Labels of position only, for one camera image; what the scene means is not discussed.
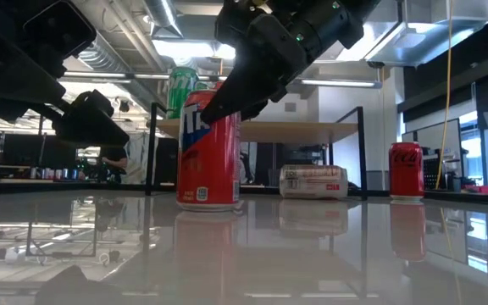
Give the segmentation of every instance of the whiteboard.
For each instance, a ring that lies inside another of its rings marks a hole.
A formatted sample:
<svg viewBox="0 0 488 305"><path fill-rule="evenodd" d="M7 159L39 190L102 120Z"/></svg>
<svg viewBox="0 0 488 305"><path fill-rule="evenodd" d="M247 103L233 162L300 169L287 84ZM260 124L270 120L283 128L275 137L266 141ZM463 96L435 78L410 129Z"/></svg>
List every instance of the whiteboard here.
<svg viewBox="0 0 488 305"><path fill-rule="evenodd" d="M432 152L435 149L441 148L441 138L444 132L444 124L436 124L429 127L424 127L417 131L417 142L421 147L429 147ZM457 158L462 159L461 156L461 137L460 126L458 119L452 119L447 121L446 129L446 145L444 153L454 153ZM413 131L402 135L403 141L413 141ZM457 170L455 171L457 176L463 176L463 169L461 162L457 162Z"/></svg>

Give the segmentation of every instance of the person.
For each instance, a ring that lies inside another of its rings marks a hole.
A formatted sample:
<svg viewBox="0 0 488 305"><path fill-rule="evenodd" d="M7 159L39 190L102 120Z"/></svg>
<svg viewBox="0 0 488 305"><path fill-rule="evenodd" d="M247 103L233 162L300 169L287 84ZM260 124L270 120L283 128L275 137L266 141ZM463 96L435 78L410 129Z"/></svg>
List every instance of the person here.
<svg viewBox="0 0 488 305"><path fill-rule="evenodd" d="M127 167L127 153L123 147L102 147L99 153L101 162L108 165L110 170L109 176L114 175L114 180L121 183L121 175L125 174Z"/></svg>

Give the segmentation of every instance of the barcode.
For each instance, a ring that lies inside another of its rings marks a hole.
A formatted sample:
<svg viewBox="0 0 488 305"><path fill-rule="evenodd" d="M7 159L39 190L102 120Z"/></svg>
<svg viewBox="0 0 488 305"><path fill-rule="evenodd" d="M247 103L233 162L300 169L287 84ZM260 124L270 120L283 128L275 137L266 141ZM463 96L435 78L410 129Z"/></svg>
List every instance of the barcode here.
<svg viewBox="0 0 488 305"><path fill-rule="evenodd" d="M197 188L197 200L198 201L205 201L208 199L208 188L207 187L198 187Z"/></svg>
<svg viewBox="0 0 488 305"><path fill-rule="evenodd" d="M290 190L296 190L298 189L298 180L295 179L288 179L286 180L287 188Z"/></svg>
<svg viewBox="0 0 488 305"><path fill-rule="evenodd" d="M233 201L238 200L241 191L241 183L238 180L233 181Z"/></svg>

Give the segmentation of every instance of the wooden shelf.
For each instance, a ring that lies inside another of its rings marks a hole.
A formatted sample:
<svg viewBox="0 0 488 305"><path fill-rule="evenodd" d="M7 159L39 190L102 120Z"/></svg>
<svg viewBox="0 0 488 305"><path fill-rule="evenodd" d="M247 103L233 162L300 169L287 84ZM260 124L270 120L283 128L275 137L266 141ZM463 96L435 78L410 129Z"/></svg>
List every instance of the wooden shelf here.
<svg viewBox="0 0 488 305"><path fill-rule="evenodd" d="M180 120L160 119L157 127L177 139ZM241 124L241 141L259 143L326 144L357 132L357 124L308 122L257 122Z"/></svg>

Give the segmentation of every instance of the green soda can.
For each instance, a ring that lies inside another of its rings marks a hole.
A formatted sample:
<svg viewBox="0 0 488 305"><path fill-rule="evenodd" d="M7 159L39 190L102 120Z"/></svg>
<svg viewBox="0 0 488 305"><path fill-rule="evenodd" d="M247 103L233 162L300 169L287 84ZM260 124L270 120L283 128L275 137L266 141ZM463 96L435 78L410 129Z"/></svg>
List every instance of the green soda can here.
<svg viewBox="0 0 488 305"><path fill-rule="evenodd" d="M208 90L208 85L201 81L198 81L198 83L196 83L195 85L195 90Z"/></svg>
<svg viewBox="0 0 488 305"><path fill-rule="evenodd" d="M179 119L187 96L195 89L199 75L192 68L176 67L169 77L169 106L167 119Z"/></svg>

